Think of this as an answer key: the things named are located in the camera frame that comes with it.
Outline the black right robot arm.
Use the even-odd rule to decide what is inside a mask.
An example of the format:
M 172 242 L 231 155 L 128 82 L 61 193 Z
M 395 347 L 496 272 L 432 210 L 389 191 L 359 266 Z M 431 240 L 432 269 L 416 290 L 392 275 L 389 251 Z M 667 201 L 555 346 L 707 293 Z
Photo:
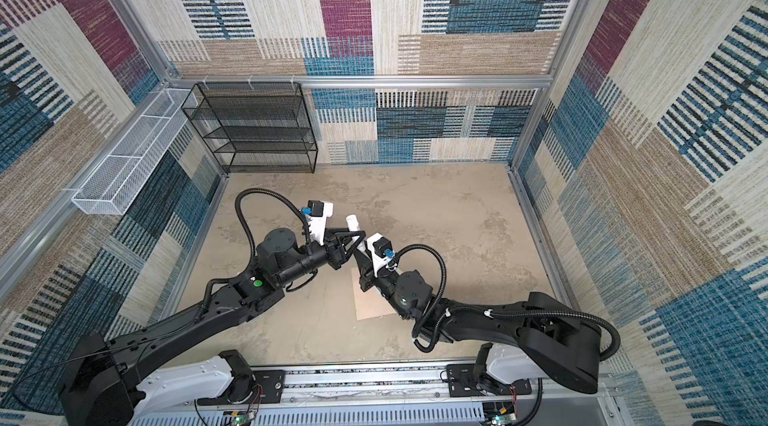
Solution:
M 416 271 L 399 273 L 395 267 L 405 254 L 431 254 L 440 270 L 437 289 Z M 376 254 L 356 250 L 361 289 L 376 288 L 404 320 L 414 322 L 416 348 L 428 354 L 439 342 L 483 341 L 520 349 L 543 373 L 573 391 L 597 392 L 599 365 L 621 345 L 615 326 L 598 316 L 573 310 L 554 298 L 533 292 L 526 301 L 506 305 L 474 305 L 444 296 L 447 266 L 440 253 L 425 244 L 412 244 L 374 269 Z

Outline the white glue stick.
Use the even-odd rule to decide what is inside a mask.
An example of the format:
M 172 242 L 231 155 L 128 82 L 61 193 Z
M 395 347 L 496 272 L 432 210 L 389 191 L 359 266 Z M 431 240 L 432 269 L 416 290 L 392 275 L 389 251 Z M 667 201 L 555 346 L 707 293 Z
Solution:
M 348 215 L 346 217 L 346 224 L 347 224 L 347 229 L 350 232 L 361 231 L 360 222 L 359 222 L 357 216 L 354 215 L 354 214 Z

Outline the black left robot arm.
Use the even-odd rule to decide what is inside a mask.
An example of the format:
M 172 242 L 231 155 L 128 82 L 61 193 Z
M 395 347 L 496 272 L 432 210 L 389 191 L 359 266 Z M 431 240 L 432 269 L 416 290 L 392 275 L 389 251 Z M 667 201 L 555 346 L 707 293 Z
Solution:
M 82 337 L 57 388 L 70 425 L 127 425 L 146 413 L 195 399 L 240 403 L 255 381 L 245 359 L 228 350 L 181 367 L 169 361 L 198 343 L 263 314 L 287 285 L 329 264 L 340 268 L 365 234 L 333 228 L 322 241 L 297 244 L 287 228 L 271 231 L 245 270 L 216 279 L 203 299 L 133 333 Z

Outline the pink envelope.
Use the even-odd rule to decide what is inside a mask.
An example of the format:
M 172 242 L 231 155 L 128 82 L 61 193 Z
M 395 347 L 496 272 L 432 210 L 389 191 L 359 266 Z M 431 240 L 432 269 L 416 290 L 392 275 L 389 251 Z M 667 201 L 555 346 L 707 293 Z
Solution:
M 371 287 L 363 292 L 359 284 L 359 274 L 356 271 L 352 271 L 351 274 L 355 316 L 358 321 L 389 316 L 395 313 L 391 305 L 375 287 Z

